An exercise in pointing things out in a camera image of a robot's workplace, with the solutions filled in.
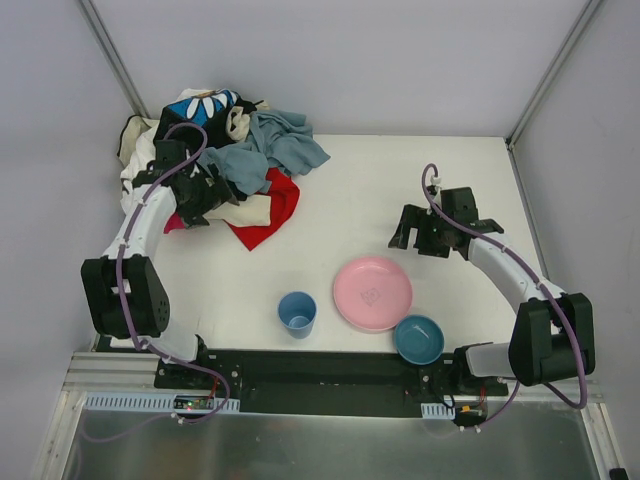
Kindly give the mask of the black printed cloth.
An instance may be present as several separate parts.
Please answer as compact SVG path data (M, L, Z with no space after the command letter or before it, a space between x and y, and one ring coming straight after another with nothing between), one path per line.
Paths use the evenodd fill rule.
M237 143L226 133L227 116L234 106L248 108L251 112L255 110L253 104L244 101L236 92L228 89L191 95L165 106L153 144L156 147L160 140L183 141L187 145L188 158L154 182L161 185L163 180L189 163L197 163L200 155L208 147L223 147ZM244 201L249 197L238 191L234 184L229 183L238 200Z

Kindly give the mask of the grey-blue cloth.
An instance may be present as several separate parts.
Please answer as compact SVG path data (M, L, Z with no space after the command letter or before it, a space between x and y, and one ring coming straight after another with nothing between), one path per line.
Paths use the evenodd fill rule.
M302 114L263 110L251 115L243 142L208 147L197 160L208 173L218 172L242 194L269 190L267 173L275 168L291 177L307 175L330 159L313 138Z

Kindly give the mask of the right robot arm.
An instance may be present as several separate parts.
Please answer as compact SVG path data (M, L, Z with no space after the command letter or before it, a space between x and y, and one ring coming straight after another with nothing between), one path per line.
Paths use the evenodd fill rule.
M410 232L417 233L415 243ZM582 293L567 293L536 272L512 247L504 229L479 216L468 187L443 190L427 208L407 204L388 243L394 249L446 258L459 253L494 284L515 313L506 343L457 349L466 375L515 379L524 386L553 388L576 379L587 394L595 369L593 306Z

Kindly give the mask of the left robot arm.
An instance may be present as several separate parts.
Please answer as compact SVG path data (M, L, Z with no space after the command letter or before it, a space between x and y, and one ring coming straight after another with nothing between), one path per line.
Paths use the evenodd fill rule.
M172 318L167 291L153 258L165 228L208 225L206 214L233 201L223 175L197 164L185 142L162 140L156 157L133 180L126 216L104 253L87 259L81 278L95 330L129 339L167 363L194 362L202 348L196 333Z

